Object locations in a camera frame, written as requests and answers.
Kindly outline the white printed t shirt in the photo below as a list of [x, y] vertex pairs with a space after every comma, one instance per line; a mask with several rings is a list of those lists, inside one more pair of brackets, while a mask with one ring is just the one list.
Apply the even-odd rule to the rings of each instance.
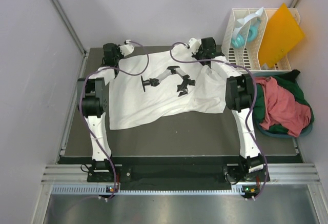
[[[191, 63], [187, 52], [168, 51], [139, 55], [120, 61], [123, 70], [109, 83], [109, 128], [122, 130], [156, 121], [162, 116], [183, 112], [222, 113], [226, 107], [226, 79], [208, 66]], [[182, 78], [170, 75], [157, 87], [143, 87], [142, 79], [156, 78], [169, 66], [179, 66], [195, 81], [188, 93], [179, 96], [177, 86]]]

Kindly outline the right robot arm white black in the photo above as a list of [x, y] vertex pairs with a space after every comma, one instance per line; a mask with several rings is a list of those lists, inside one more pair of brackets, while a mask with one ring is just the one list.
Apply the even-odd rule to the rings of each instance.
[[225, 104], [235, 118], [240, 139], [238, 168], [226, 170], [226, 181], [232, 185], [242, 179], [250, 181], [265, 168], [251, 121], [257, 94], [254, 77], [251, 73], [242, 74], [241, 67], [230, 63], [223, 53], [218, 52], [212, 37], [198, 39], [190, 48], [195, 59], [208, 65], [226, 81]]

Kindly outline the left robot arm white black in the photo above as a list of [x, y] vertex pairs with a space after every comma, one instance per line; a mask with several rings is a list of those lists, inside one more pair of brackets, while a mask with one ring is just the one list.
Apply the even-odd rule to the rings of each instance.
[[107, 140], [106, 112], [108, 111], [108, 84], [118, 72], [118, 63], [124, 57], [120, 45], [107, 43], [102, 47], [101, 66], [77, 81], [79, 101], [77, 108], [90, 133], [92, 162], [88, 168], [88, 182], [117, 183], [117, 173], [111, 161], [112, 152]]

